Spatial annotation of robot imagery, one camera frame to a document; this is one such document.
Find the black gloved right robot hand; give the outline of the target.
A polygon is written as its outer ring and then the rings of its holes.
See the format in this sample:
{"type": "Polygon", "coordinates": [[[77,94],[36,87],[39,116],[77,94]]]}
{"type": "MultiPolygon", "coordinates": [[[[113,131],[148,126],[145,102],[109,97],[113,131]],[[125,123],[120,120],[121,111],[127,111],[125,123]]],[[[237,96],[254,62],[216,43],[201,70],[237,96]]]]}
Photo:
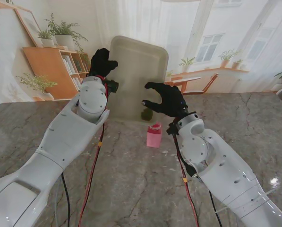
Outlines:
{"type": "Polygon", "coordinates": [[[160,104],[143,100],[142,104],[145,107],[174,118],[184,118],[188,115],[188,105],[176,86],[171,87],[164,83],[147,82],[145,88],[155,90],[162,98],[160,104]]]}

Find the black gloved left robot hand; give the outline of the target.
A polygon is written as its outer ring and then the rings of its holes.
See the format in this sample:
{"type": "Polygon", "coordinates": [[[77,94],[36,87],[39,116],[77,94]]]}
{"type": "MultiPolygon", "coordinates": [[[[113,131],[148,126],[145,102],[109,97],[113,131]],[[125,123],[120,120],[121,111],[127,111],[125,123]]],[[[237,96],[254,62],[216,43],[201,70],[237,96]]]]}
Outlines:
{"type": "Polygon", "coordinates": [[[91,58],[91,67],[88,76],[101,76],[105,78],[112,70],[118,67],[117,61],[109,60],[110,51],[106,48],[98,49],[91,58]]]}

